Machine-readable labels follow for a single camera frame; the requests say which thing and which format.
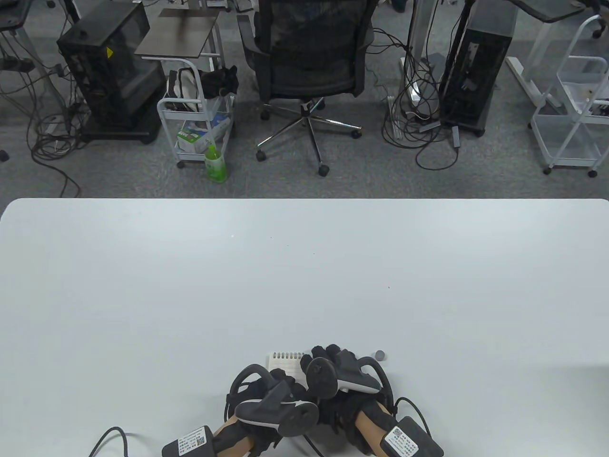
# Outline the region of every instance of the bag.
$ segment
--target bag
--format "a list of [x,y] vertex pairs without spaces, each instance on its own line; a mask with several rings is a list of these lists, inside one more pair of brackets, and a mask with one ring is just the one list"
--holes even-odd
[[[239,80],[237,79],[237,67],[235,65],[231,68],[219,68],[209,72],[199,70],[199,77],[201,78],[203,97],[206,100],[237,93]],[[174,98],[198,99],[199,89],[192,68],[184,67],[179,70],[171,70],[167,79],[167,93]],[[171,109],[198,113],[199,105],[196,103],[174,103]]]

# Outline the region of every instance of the box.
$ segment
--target box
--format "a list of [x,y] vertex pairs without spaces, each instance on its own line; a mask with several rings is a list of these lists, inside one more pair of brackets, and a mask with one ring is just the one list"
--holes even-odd
[[[216,115],[211,121],[211,125],[211,134],[215,141],[219,141],[230,125],[230,118],[224,115]],[[186,122],[181,131],[178,132],[178,146],[189,154],[203,154],[210,144],[211,140],[205,121]]]

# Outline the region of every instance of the black tracker ring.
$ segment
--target black tracker ring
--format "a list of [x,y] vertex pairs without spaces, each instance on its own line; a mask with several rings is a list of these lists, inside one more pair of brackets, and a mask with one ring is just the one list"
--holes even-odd
[[319,410],[315,403],[296,400],[285,380],[277,380],[262,366],[246,367],[233,381],[229,398],[238,394],[247,377],[258,374],[266,384],[263,399],[249,399],[234,407],[235,417],[243,423],[273,428],[280,436],[300,436],[317,424]]

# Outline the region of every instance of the floor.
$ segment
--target floor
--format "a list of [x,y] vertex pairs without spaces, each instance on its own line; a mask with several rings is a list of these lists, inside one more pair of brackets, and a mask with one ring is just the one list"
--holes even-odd
[[[100,0],[79,0],[83,14]],[[395,13],[387,4],[380,5],[373,18],[375,26],[400,37],[407,36],[411,3],[405,14]],[[153,18],[167,6],[165,0],[150,6]],[[446,52],[449,31],[462,6],[445,2],[438,8],[429,42],[429,51]],[[539,77],[548,80],[583,16],[560,24],[556,39],[544,61]],[[44,2],[34,2],[26,29],[48,64],[61,62],[55,41],[63,24],[59,7],[49,9]],[[414,162],[414,155],[384,143],[380,128],[384,114],[385,92],[374,87],[372,73],[367,74],[366,90],[358,98],[336,96],[327,100],[326,117],[364,127],[364,136],[353,140],[348,135],[320,133],[318,140],[331,171],[327,178],[317,175],[317,165],[304,129],[293,130],[267,150],[269,159],[255,160],[255,143],[286,123],[272,117],[263,122],[258,117],[258,96],[253,89],[253,75],[247,68],[236,30],[234,13],[220,19],[227,63],[239,68],[241,86],[236,99],[238,135],[230,144],[227,163],[230,178],[213,184],[205,178],[200,165],[179,170],[175,167],[165,138],[144,146],[137,142],[91,143],[65,159],[55,162],[80,183],[82,197],[364,197],[364,198],[607,198],[609,172],[603,168],[596,179],[584,170],[556,169],[550,176],[541,173],[540,151],[527,122],[533,105],[504,65],[497,79],[487,133],[482,138],[464,134],[459,161],[449,170],[424,171]],[[539,24],[520,13],[511,55],[524,57],[530,49]],[[587,40],[582,46],[598,54],[609,48],[609,38]],[[397,91],[399,80],[397,50],[371,55],[367,64],[390,91]],[[4,72],[0,83],[5,91],[18,88],[14,74]],[[27,93],[17,100],[28,103]],[[9,104],[0,101],[0,147],[11,156],[0,163],[0,213],[14,199],[22,197],[57,197],[63,179],[56,173],[32,163],[25,143],[27,119]],[[448,143],[431,145],[421,161],[440,165],[452,160]]]

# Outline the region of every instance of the black computer case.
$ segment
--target black computer case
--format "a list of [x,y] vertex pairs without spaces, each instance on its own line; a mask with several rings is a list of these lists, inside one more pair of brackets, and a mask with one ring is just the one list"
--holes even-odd
[[142,3],[104,0],[57,41],[98,126],[136,127],[164,87],[160,62],[134,54],[149,29]]
[[443,119],[484,133],[495,79],[512,42],[518,8],[505,0],[477,0],[445,82]]

